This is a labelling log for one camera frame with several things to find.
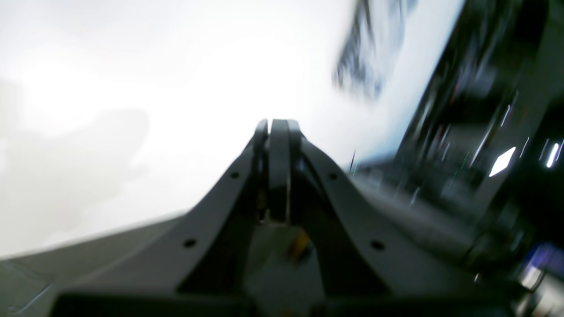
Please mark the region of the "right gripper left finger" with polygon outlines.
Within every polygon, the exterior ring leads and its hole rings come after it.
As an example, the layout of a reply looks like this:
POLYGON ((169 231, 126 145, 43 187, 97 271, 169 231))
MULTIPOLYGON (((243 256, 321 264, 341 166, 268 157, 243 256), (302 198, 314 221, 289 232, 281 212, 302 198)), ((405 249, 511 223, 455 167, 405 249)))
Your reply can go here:
POLYGON ((250 317, 242 276, 268 121, 210 192, 141 250, 58 295, 52 317, 250 317))

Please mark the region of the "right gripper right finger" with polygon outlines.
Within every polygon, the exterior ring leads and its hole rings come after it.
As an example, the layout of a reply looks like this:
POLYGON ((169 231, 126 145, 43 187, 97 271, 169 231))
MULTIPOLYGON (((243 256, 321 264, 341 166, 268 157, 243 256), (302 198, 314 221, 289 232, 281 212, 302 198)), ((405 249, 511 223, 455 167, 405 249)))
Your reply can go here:
POLYGON ((270 219, 315 246, 325 299, 316 317, 513 317, 496 289, 437 259, 375 211, 295 120, 270 128, 270 219))

